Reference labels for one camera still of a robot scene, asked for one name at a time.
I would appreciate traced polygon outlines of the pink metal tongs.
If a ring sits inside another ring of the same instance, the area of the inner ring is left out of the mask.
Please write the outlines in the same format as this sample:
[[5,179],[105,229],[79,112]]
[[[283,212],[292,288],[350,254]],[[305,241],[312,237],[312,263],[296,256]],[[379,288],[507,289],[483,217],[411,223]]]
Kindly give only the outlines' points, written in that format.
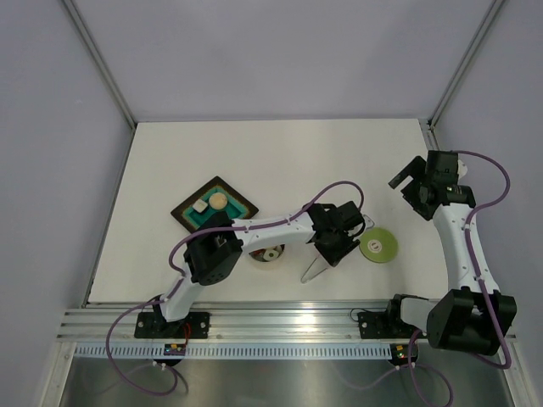
[[322,257],[321,254],[318,254],[309,264],[309,266],[302,273],[300,278],[301,284],[306,284],[311,282],[316,277],[321,275],[329,268],[328,262]]

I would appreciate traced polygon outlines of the green round lid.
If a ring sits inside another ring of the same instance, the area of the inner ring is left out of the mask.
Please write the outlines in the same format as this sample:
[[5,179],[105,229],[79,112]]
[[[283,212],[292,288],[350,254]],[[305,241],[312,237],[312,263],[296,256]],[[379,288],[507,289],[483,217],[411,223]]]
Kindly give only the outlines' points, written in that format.
[[374,227],[360,238],[361,254],[373,263],[389,263],[397,256],[399,244],[394,234],[387,229]]

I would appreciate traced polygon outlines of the steel round bowl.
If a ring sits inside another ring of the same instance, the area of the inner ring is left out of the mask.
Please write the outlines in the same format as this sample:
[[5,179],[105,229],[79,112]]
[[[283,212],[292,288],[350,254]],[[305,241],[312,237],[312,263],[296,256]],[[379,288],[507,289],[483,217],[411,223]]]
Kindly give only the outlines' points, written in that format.
[[281,264],[284,250],[285,245],[280,244],[250,252],[249,257],[255,268],[259,270],[273,270]]

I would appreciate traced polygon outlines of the white rice triangle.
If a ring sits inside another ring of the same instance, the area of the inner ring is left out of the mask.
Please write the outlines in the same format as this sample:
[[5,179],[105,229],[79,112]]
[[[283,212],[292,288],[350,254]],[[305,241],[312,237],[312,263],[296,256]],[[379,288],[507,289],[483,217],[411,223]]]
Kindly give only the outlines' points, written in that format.
[[197,200],[194,204],[193,204],[193,209],[201,214],[203,212],[205,212],[207,209],[208,209],[209,205],[204,201],[204,200]]

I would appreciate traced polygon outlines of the sushi roll piece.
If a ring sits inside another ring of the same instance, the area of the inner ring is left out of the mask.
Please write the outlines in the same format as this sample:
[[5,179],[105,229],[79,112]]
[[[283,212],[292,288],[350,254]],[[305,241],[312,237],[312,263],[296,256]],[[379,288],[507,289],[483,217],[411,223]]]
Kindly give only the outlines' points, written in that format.
[[272,262],[278,259],[282,253],[283,252],[280,248],[268,248],[264,250],[262,259],[264,262]]

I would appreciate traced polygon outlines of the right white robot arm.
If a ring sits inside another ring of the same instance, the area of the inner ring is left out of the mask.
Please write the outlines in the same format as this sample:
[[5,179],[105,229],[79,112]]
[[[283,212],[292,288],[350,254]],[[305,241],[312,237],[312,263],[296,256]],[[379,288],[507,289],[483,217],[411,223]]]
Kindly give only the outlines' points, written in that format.
[[396,336],[419,329],[433,348],[493,356],[506,349],[517,304],[501,293],[490,273],[476,220],[487,206],[477,204],[473,190],[460,184],[459,156],[458,151],[431,150],[389,182],[397,188],[410,179],[402,196],[439,234],[449,291],[439,301],[397,294],[389,301],[384,322]]

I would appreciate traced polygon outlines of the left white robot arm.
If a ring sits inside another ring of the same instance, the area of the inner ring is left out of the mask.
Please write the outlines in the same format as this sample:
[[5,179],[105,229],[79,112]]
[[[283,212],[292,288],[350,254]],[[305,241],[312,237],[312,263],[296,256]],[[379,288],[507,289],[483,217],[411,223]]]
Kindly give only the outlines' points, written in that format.
[[176,336],[203,288],[228,278],[242,254],[312,244],[334,267],[359,245],[366,226],[352,201],[340,206],[308,203],[293,214],[264,220],[233,220],[216,213],[171,250],[168,263],[179,277],[153,305],[154,328],[164,337]]

